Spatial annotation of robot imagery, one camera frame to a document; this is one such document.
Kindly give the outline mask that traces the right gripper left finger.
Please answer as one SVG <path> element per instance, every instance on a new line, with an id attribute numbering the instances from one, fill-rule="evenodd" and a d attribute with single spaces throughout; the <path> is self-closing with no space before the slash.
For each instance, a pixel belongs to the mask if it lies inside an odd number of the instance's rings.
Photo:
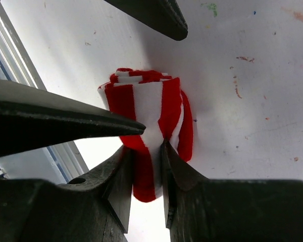
<path id="1" fill-rule="evenodd" d="M 125 241 L 132 161 L 121 147 L 67 184 L 0 179 L 0 241 Z"/>

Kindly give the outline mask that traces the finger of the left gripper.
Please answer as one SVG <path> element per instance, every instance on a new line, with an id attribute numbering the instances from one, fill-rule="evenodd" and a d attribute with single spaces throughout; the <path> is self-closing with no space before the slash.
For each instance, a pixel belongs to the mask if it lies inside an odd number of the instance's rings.
<path id="1" fill-rule="evenodd" d="M 141 135 L 145 126 L 110 111 L 0 80 L 0 157 L 84 138 Z"/>
<path id="2" fill-rule="evenodd" d="M 188 25 L 175 0 L 107 0 L 155 31 L 181 41 L 188 35 Z"/>

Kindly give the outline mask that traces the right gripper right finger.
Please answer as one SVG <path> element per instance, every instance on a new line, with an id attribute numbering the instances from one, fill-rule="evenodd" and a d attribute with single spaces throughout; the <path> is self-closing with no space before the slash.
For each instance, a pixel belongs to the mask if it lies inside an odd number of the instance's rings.
<path id="1" fill-rule="evenodd" d="M 303 181 L 208 179 L 161 147 L 171 241 L 303 241 Z"/>

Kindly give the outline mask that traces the red white striped sock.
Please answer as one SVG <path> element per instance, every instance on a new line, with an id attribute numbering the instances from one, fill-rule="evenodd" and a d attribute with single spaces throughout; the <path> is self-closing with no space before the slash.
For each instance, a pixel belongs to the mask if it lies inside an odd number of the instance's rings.
<path id="1" fill-rule="evenodd" d="M 120 136 L 134 151 L 133 195 L 144 203 L 162 195 L 161 145 L 165 140 L 188 162 L 193 152 L 193 117 L 178 77 L 118 68 L 99 86 L 106 108 L 145 126 L 142 135 Z"/>

